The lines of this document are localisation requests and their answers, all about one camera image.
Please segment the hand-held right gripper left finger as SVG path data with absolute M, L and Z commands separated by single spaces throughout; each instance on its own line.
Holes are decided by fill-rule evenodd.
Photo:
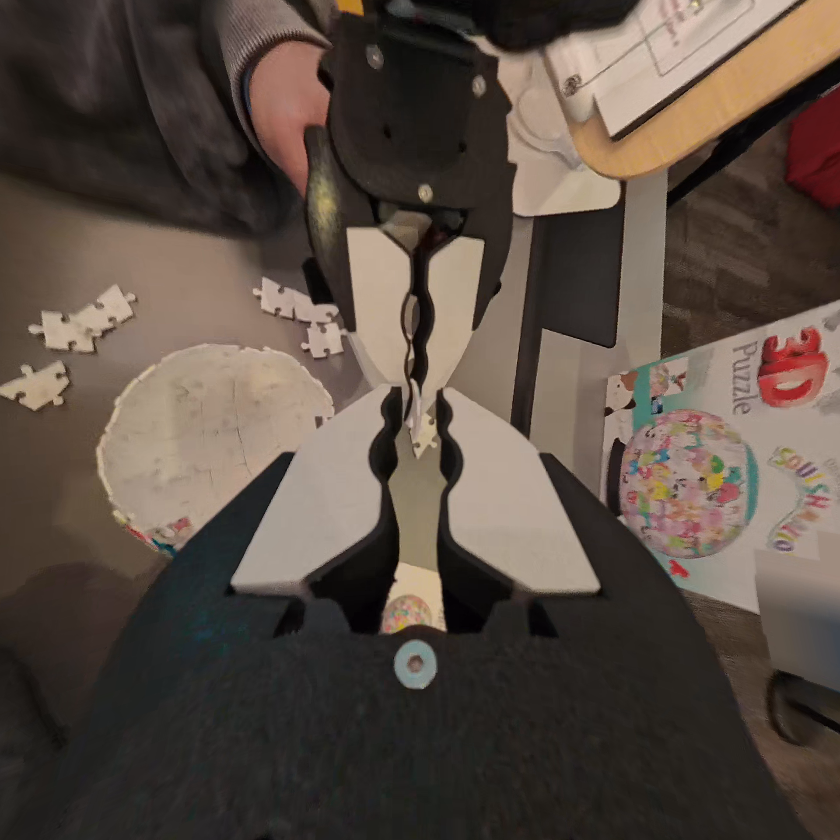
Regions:
M 247 595 L 372 595 L 361 558 L 398 537 L 389 481 L 403 426 L 403 391 L 380 385 L 312 433 L 292 457 L 230 580 Z

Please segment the wooden board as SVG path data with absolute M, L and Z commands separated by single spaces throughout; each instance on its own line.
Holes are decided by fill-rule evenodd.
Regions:
M 570 134 L 583 162 L 604 177 L 655 175 L 838 57 L 839 2 L 803 2 L 624 139 L 611 140 L 597 115 L 573 122 Z

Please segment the person's left forearm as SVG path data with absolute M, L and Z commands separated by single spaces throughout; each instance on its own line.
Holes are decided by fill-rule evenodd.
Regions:
M 259 146 L 273 47 L 330 48 L 335 2 L 1 2 L 2 173 L 176 226 L 266 235 L 302 197 Z

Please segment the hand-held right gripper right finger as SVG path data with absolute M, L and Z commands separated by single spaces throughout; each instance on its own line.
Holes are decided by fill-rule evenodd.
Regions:
M 594 595 L 591 562 L 539 451 L 515 427 L 448 387 L 438 394 L 440 467 L 447 486 L 439 526 L 454 565 L 445 586 L 465 597 L 493 589 L 531 595 Z

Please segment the person's left hand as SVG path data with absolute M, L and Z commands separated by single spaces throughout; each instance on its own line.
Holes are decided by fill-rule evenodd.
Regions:
M 250 120 L 262 151 L 301 196 L 308 187 L 307 128 L 327 121 L 330 95 L 319 79 L 324 48 L 287 41 L 257 62 L 248 83 Z

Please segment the colourful puzzle ball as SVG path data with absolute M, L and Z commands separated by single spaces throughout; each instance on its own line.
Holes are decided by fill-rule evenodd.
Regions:
M 98 441 L 98 477 L 118 525 L 172 557 L 333 416 L 328 390 L 292 355 L 200 344 L 119 395 Z

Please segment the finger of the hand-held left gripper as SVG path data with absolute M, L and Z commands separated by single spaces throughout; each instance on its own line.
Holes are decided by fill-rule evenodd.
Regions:
M 365 380 L 408 389 L 409 340 L 404 311 L 413 263 L 404 247 L 377 227 L 349 227 L 347 242 L 354 326 L 347 338 Z
M 473 332 L 485 242 L 456 237 L 427 258 L 419 290 L 413 381 L 428 410 L 458 367 Z

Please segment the puzzle box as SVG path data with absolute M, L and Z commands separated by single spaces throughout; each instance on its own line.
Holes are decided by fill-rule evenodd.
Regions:
M 600 496 L 678 586 L 757 613 L 755 564 L 838 571 L 839 304 L 605 382 Z

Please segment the black table divider strip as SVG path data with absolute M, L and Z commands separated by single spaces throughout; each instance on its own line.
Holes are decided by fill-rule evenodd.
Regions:
M 541 348 L 541 298 L 544 223 L 540 217 L 532 220 L 531 244 L 528 254 L 518 360 L 511 401 L 511 425 L 525 438 L 530 437 L 532 411 Z

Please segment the black mat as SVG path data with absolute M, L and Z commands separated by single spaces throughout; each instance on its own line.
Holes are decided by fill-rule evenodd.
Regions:
M 615 347 L 624 219 L 622 193 L 608 208 L 535 220 L 531 266 L 541 330 Z

